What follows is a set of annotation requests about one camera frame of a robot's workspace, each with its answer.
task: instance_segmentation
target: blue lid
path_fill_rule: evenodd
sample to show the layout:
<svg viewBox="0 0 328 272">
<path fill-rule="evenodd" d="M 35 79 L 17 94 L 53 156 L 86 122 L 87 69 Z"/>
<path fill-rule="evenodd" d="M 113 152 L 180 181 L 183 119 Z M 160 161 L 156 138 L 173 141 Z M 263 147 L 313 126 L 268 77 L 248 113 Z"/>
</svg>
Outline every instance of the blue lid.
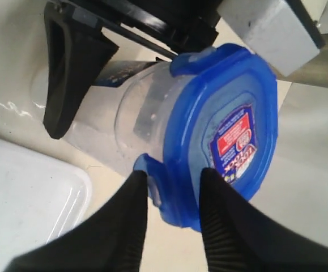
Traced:
<svg viewBox="0 0 328 272">
<path fill-rule="evenodd" d="M 277 82 L 263 59 L 235 44 L 182 54 L 171 74 L 195 77 L 169 118 L 163 163 L 144 154 L 134 169 L 150 176 L 151 198 L 167 223 L 200 231 L 203 168 L 216 168 L 248 200 L 259 189 L 278 135 Z"/>
</svg>

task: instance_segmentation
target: plastic food container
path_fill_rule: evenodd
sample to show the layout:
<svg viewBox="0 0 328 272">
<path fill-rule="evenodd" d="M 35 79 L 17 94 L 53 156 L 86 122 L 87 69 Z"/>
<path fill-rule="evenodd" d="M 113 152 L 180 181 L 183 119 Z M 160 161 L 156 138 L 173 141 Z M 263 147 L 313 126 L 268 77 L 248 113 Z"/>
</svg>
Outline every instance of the plastic food container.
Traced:
<svg viewBox="0 0 328 272">
<path fill-rule="evenodd" d="M 89 90 L 66 140 L 122 175 L 146 171 L 154 204 L 175 226 L 200 230 L 205 167 L 246 199 L 256 193 L 278 135 L 276 79 L 264 60 L 226 44 L 114 86 L 131 71 L 117 67 Z"/>
</svg>

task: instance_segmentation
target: metal pipe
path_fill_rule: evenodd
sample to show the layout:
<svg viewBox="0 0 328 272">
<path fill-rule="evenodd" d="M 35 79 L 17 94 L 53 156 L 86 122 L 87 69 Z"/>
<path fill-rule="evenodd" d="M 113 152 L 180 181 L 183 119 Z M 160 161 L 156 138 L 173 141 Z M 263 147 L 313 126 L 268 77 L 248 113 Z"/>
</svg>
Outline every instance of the metal pipe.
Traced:
<svg viewBox="0 0 328 272">
<path fill-rule="evenodd" d="M 273 68 L 277 78 L 289 82 L 328 88 L 328 34 L 323 35 L 323 38 L 326 45 L 321 49 L 318 56 L 289 76 L 282 76 L 280 72 Z"/>
</svg>

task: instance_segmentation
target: white tray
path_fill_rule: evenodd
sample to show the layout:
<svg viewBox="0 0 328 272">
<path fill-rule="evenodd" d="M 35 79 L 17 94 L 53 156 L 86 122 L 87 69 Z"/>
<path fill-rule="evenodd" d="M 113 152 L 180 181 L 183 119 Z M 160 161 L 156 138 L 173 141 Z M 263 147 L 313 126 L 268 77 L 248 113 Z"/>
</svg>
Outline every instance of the white tray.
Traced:
<svg viewBox="0 0 328 272">
<path fill-rule="evenodd" d="M 0 272 L 75 227 L 91 193 L 85 171 L 0 140 Z"/>
</svg>

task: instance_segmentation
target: food label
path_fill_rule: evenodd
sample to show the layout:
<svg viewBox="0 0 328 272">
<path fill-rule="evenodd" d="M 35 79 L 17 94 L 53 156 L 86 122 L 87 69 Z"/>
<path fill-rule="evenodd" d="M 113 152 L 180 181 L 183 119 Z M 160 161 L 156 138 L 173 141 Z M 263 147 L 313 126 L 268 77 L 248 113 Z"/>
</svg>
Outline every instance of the food label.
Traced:
<svg viewBox="0 0 328 272">
<path fill-rule="evenodd" d="M 226 182 L 233 183 L 245 173 L 257 152 L 250 105 L 236 109 L 225 119 L 210 148 L 215 168 Z"/>
</svg>

